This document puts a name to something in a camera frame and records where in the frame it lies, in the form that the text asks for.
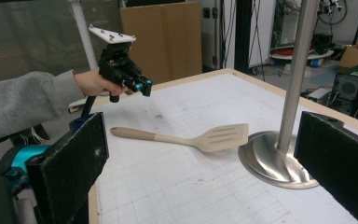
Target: metal stand base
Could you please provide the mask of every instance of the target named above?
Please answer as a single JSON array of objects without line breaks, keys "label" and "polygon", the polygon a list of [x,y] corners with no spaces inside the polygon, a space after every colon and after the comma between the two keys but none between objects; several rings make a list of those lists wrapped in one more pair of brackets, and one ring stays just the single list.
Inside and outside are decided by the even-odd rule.
[{"label": "metal stand base", "polygon": [[287,189],[309,189],[319,185],[293,156],[296,136],[292,135],[286,154],[277,149],[279,132],[262,132],[249,136],[240,146],[243,166],[253,175],[272,185]]}]

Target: spatula handle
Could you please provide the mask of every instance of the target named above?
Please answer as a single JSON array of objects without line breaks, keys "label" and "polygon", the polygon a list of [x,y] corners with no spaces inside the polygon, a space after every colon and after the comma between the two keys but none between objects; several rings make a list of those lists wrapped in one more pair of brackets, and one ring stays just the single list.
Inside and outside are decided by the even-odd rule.
[{"label": "spatula handle", "polygon": [[155,133],[123,127],[111,128],[110,132],[118,137],[135,138],[149,141],[154,141],[156,136]]}]

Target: spatula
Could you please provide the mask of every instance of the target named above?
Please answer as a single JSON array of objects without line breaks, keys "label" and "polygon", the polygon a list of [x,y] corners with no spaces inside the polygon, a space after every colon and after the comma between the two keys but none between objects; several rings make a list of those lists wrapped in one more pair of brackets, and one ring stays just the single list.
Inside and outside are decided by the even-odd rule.
[{"label": "spatula", "polygon": [[233,124],[213,128],[196,138],[179,138],[141,130],[115,127],[110,132],[119,137],[142,139],[157,142],[175,143],[197,147],[203,152],[214,152],[232,147],[238,147],[248,142],[249,125]]}]

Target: table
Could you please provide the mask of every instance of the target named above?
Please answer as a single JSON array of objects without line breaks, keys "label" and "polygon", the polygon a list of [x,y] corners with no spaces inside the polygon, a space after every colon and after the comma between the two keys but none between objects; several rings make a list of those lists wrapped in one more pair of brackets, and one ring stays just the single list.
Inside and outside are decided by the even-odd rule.
[{"label": "table", "polygon": [[[238,149],[201,153],[193,147],[113,136],[123,126],[195,137],[226,124],[250,134],[279,131],[285,91],[232,69],[162,83],[96,102],[103,111],[110,158],[89,194],[90,223],[358,223],[322,187],[282,189],[251,175]],[[358,134],[358,120],[301,98],[301,111],[340,119]]]}]

